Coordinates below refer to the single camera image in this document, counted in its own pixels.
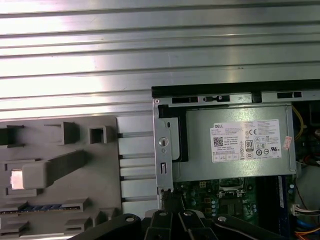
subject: motherboard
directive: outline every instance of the motherboard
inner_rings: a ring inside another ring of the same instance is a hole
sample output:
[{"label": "motherboard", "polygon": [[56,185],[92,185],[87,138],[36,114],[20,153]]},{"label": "motherboard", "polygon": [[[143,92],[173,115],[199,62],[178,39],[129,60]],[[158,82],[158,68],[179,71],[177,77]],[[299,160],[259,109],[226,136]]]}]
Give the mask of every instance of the motherboard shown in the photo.
[{"label": "motherboard", "polygon": [[186,209],[201,211],[207,219],[229,214],[258,225],[254,177],[175,182],[174,187],[183,193]]}]

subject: white label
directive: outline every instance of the white label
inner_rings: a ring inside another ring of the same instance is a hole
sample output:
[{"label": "white label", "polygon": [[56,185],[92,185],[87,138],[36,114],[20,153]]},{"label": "white label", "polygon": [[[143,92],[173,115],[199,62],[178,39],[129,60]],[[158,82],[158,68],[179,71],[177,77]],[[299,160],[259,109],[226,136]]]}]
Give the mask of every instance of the white label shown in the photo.
[{"label": "white label", "polygon": [[284,189],[282,187],[282,178],[281,176],[278,176],[279,181],[279,198],[280,198],[280,207],[283,209],[285,208],[285,201],[284,201]]},{"label": "white label", "polygon": [[279,120],[215,123],[212,162],[281,158]]}]

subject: red sticker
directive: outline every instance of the red sticker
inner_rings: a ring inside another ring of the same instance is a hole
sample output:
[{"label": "red sticker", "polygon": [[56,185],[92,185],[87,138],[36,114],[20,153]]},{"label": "red sticker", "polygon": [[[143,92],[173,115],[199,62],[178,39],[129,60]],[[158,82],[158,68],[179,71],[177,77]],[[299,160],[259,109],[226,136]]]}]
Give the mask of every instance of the red sticker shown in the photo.
[{"label": "red sticker", "polygon": [[284,139],[284,143],[283,143],[283,147],[282,148],[284,150],[289,150],[291,141],[292,141],[292,137],[286,136],[285,139]]}]

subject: ribbed metal surface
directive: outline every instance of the ribbed metal surface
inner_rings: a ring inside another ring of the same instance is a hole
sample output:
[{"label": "ribbed metal surface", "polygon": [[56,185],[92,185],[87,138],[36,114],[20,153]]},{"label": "ribbed metal surface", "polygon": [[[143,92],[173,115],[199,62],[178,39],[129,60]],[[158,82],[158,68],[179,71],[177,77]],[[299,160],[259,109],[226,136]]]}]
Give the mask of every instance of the ribbed metal surface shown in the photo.
[{"label": "ribbed metal surface", "polygon": [[117,116],[123,210],[143,216],[157,207],[151,87],[318,79],[319,11],[317,0],[0,1],[0,121]]}]

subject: barcode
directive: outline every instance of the barcode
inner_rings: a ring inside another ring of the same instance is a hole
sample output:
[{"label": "barcode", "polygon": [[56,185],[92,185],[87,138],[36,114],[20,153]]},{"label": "barcode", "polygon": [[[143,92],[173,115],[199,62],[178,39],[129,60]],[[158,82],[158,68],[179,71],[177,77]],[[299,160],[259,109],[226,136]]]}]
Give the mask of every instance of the barcode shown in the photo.
[{"label": "barcode", "polygon": [[213,146],[214,147],[223,147],[224,146],[224,138],[223,137],[214,137],[213,138]]}]

